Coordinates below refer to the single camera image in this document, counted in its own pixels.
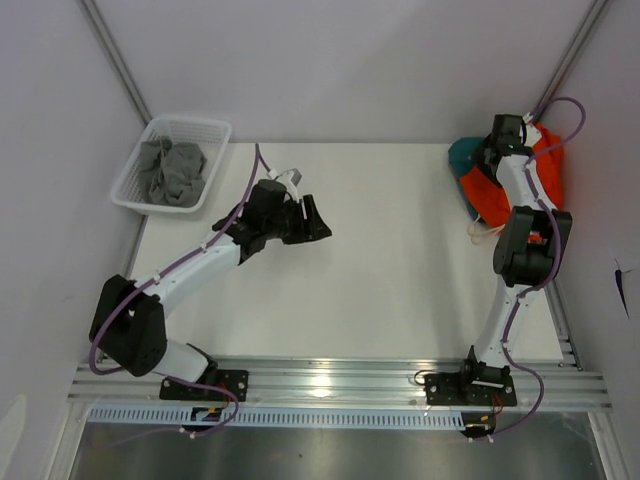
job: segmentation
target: metal frame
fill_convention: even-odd
[[[140,93],[138,85],[131,76],[129,67],[124,61],[122,53],[120,52],[113,35],[111,35],[111,31],[104,21],[98,5],[95,0],[77,0],[77,3],[89,24],[89,27],[91,27],[98,45],[102,48],[107,61],[113,68],[113,72],[116,77],[118,77],[120,85],[131,102],[131,106],[140,117],[142,123],[147,125],[151,121],[151,114],[147,108],[147,103],[145,102],[142,93]]]
[[[399,411],[426,410],[423,387],[413,381],[418,370],[456,371],[458,361],[430,360],[336,360],[216,357],[222,369],[249,371],[249,390],[244,408],[290,409],[370,409]],[[545,398],[541,411],[611,412],[611,403],[602,375],[559,368],[548,364],[530,365],[542,374]],[[519,405],[507,411],[528,411],[538,396],[538,383],[529,374],[513,372]],[[187,402],[159,400],[160,377],[134,378],[127,372],[97,377],[88,365],[80,365],[69,393],[71,403],[185,405]],[[216,402],[193,402],[218,406]],[[486,407],[430,407],[438,411],[486,411]]]
[[[569,42],[569,46],[563,53],[560,63],[553,72],[549,83],[547,83],[544,92],[538,100],[537,107],[542,108],[538,111],[535,117],[536,120],[539,120],[544,116],[547,110],[547,102],[553,98],[566,83],[578,59],[584,53],[589,40],[591,40],[593,34],[598,29],[598,26],[609,11],[609,7],[612,3],[613,0],[593,0],[589,6],[589,9],[585,13],[580,25],[578,25],[578,28]]]

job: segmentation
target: orange cloth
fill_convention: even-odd
[[[542,138],[533,146],[534,153],[560,142],[559,136],[552,134],[542,125],[536,124],[536,127],[542,134]],[[559,147],[535,160],[540,182],[558,210],[562,210],[564,204],[561,177],[563,158],[564,149]],[[511,206],[506,193],[489,180],[478,167],[474,166],[468,174],[460,177],[460,184],[467,200],[487,225],[493,228],[507,223],[509,215],[511,215]]]

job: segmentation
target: white wall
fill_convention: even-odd
[[[639,18],[639,2],[614,2],[562,92],[581,100],[588,116],[567,147],[574,226],[560,282],[581,359],[605,375],[629,459],[640,458],[640,272],[624,280],[627,318],[614,271],[616,260],[623,270],[640,267]],[[566,134],[577,115],[558,105],[545,121]],[[640,462],[636,468],[633,478],[640,478]]]
[[[105,0],[154,114],[237,141],[440,142],[538,100],[590,0]]]
[[[0,415],[27,395],[7,478],[31,480],[135,235],[108,190],[142,125],[72,0],[2,2],[0,65]]]

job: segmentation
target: white tabletop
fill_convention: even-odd
[[[448,145],[265,144],[272,168],[298,168],[333,236],[262,252],[193,292],[167,334],[212,355],[465,357],[491,307],[495,241],[466,234],[469,216],[447,167]],[[229,145],[199,212],[149,217],[133,276],[155,270],[239,201],[253,145]],[[523,361],[562,353],[544,295],[514,349]]]

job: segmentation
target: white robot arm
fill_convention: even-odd
[[[215,275],[244,263],[268,240],[307,243],[332,235],[311,195],[300,197],[297,170],[260,180],[248,201],[213,225],[184,255],[135,280],[120,275],[102,289],[89,339],[132,375],[154,372],[186,382],[210,384],[215,362],[203,351],[167,339],[165,318]],[[110,373],[97,371],[98,374]]]
[[[527,131],[516,115],[496,115],[491,134],[472,154],[476,166],[504,191],[511,215],[498,240],[493,268],[496,295],[480,337],[456,373],[424,375],[427,403],[488,406],[497,398],[517,404],[510,367],[520,326],[540,289],[556,274],[572,225],[544,191]]]

